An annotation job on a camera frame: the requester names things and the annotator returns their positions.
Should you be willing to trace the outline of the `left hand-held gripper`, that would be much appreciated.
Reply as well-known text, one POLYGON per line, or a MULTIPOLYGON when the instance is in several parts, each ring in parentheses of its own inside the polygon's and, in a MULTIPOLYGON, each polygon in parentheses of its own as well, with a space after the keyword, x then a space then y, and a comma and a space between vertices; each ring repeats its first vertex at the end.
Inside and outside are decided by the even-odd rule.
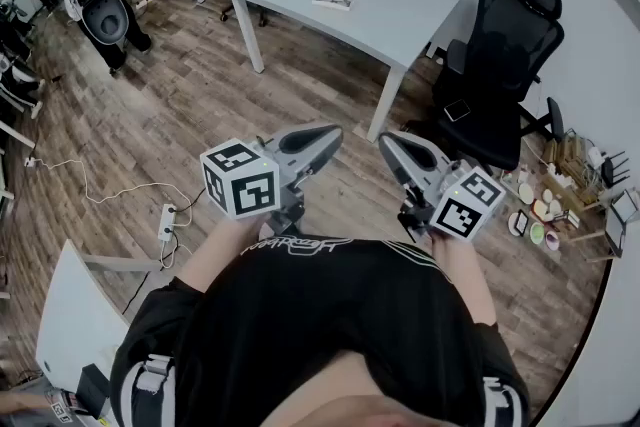
POLYGON ((330 161, 343 141, 336 124, 284 128, 269 139, 230 139, 200 155, 205 192, 228 218, 267 214, 276 235, 297 231, 305 213, 301 183, 330 161))

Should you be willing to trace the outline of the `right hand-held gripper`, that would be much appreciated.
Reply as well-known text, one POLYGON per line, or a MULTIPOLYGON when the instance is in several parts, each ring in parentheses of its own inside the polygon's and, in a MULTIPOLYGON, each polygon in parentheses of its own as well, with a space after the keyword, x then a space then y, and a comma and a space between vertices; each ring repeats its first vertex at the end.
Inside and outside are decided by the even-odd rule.
POLYGON ((451 160, 433 142, 414 134, 386 131, 379 150, 406 198, 398 220, 413 240, 434 229, 472 240, 506 191, 483 168, 451 160))

